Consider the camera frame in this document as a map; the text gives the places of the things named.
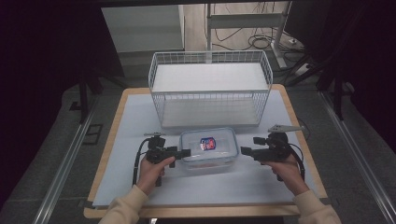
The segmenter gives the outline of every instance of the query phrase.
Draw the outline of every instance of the person's left hand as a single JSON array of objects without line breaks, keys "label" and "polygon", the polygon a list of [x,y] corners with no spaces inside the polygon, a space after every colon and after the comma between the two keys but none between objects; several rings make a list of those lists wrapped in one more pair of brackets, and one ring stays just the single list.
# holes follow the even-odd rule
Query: person's left hand
[{"label": "person's left hand", "polygon": [[146,160],[146,156],[140,162],[140,176],[136,185],[146,195],[149,195],[155,188],[155,182],[158,176],[165,175],[165,166],[169,165],[175,160],[175,157],[167,158],[158,164],[153,164]]}]

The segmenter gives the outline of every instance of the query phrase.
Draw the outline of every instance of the plastic container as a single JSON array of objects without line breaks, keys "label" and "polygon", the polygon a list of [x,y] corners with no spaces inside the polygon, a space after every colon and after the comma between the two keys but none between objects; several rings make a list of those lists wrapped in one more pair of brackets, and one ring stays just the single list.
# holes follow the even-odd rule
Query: plastic container
[{"label": "plastic container", "polygon": [[259,126],[272,82],[262,50],[157,52],[148,74],[163,128]]},{"label": "plastic container", "polygon": [[191,150],[191,156],[182,159],[189,169],[229,166],[239,154],[231,128],[184,132],[179,148]]}]

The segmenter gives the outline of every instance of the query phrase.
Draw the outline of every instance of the blue label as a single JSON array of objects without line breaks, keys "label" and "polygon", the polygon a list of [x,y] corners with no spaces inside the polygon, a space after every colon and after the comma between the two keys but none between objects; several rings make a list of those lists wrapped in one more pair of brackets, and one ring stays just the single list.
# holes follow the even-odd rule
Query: blue label
[{"label": "blue label", "polygon": [[213,137],[201,138],[200,141],[201,150],[213,150],[216,149],[216,141]]}]

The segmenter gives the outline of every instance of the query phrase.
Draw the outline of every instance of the person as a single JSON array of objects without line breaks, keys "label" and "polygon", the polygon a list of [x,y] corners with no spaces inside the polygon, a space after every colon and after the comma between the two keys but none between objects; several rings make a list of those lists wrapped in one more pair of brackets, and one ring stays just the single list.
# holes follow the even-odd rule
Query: person
[{"label": "person", "polygon": [[[149,199],[148,195],[155,188],[157,177],[164,175],[164,167],[175,160],[168,158],[158,164],[152,164],[146,157],[140,162],[140,176],[131,191],[116,198],[108,207],[105,216],[99,222],[107,223],[136,223],[138,212]],[[324,205],[314,192],[309,189],[300,176],[297,161],[291,155],[282,162],[267,161],[264,165],[272,167],[274,174],[279,175],[286,187],[294,194],[293,201],[300,210],[300,224],[333,224],[341,223],[331,205]]]}]

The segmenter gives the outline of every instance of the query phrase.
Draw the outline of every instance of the sleeve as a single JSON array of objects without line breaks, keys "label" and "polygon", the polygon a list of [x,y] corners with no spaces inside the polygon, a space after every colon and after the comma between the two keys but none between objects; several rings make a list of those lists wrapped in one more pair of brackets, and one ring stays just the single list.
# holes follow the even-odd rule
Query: sleeve
[{"label": "sleeve", "polygon": [[114,199],[99,223],[136,223],[139,220],[138,213],[148,199],[148,196],[134,185],[127,195]]},{"label": "sleeve", "polygon": [[293,199],[300,210],[300,224],[341,224],[341,220],[331,205],[324,205],[312,190],[297,195]]}]

